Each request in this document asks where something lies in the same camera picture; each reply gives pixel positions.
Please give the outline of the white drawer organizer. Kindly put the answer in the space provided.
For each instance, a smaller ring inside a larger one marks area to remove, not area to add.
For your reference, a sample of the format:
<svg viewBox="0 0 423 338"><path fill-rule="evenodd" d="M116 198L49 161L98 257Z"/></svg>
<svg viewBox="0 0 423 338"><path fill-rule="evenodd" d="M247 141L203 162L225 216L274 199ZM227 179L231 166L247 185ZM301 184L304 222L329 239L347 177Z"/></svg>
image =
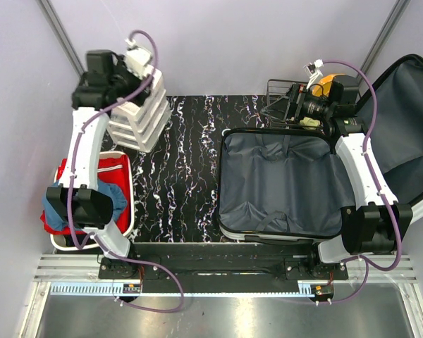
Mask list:
<svg viewBox="0 0 423 338"><path fill-rule="evenodd" d="M156 70L144 103L138 106L129 101L112 110L107 131L114 144L149 153L170 117L163 75Z"/></svg>

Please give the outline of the red cloth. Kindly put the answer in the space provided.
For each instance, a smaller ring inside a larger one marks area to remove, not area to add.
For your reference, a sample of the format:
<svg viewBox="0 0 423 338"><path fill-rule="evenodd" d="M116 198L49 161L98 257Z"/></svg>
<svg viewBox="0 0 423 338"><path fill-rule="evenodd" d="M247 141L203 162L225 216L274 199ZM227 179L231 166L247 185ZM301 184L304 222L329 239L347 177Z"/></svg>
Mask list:
<svg viewBox="0 0 423 338"><path fill-rule="evenodd" d="M98 165L99 191L109 196L114 204L113 219L118 229L124 233L130 222L130 185L128 157L105 158ZM40 220L49 234L70 235L68 223L57 214L47 197L42 197L43 212Z"/></svg>

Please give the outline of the white plastic basin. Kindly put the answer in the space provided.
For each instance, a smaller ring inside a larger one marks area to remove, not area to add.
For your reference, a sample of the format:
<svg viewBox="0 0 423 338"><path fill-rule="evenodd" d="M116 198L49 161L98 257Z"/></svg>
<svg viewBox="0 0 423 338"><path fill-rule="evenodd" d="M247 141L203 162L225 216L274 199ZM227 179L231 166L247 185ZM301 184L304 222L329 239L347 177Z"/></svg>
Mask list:
<svg viewBox="0 0 423 338"><path fill-rule="evenodd" d="M134 228L133 184L129 156L122 151L103 151L99 155L98 179L111 188L118 202L118 218L115 223L123 236L127 237ZM71 239L68 226L52 228L52 221L46 219L45 211L40 216L43 228L50 234L53 246L59 251L77 251Z"/></svg>

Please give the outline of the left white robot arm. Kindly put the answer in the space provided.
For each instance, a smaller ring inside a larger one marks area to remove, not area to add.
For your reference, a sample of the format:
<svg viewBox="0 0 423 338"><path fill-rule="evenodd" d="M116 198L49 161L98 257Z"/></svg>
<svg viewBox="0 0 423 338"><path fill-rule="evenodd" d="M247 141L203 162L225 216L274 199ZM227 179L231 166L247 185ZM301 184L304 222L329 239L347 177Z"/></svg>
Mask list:
<svg viewBox="0 0 423 338"><path fill-rule="evenodd" d="M106 133L137 151L154 148L170 111L157 55L141 47L124 54L93 50L72 93L73 129L67 157L43 198L42 222L62 251L100 248L115 259L113 269L132 278L130 257L133 186L130 161L121 152L102 152Z"/></svg>

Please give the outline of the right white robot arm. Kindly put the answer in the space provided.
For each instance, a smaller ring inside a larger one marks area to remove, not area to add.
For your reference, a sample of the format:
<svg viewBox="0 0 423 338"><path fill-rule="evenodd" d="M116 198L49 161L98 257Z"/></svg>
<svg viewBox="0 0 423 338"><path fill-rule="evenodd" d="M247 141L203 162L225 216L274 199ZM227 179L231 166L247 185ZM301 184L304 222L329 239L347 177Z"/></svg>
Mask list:
<svg viewBox="0 0 423 338"><path fill-rule="evenodd" d="M412 220L409 205L399 202L385 181L372 151L370 125L356 114L356 79L337 74L328 84L294 82L286 92L287 122L303 129L322 130L342 161L355 197L342 222L341 233L318 245L318 255L306 261L306 271L321 279L331 263L364 254L395 251Z"/></svg>

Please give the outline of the black white space suitcase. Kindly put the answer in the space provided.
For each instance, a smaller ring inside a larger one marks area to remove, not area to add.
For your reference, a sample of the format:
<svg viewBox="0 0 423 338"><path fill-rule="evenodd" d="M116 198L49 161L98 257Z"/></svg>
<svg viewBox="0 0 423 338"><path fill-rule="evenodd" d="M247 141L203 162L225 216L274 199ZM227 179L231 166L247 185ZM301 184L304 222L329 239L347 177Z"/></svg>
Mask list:
<svg viewBox="0 0 423 338"><path fill-rule="evenodd" d="M363 95L381 174L413 215L423 200L423 58L393 63ZM240 128L223 135L216 219L231 239L328 241L355 206L342 161L322 130Z"/></svg>

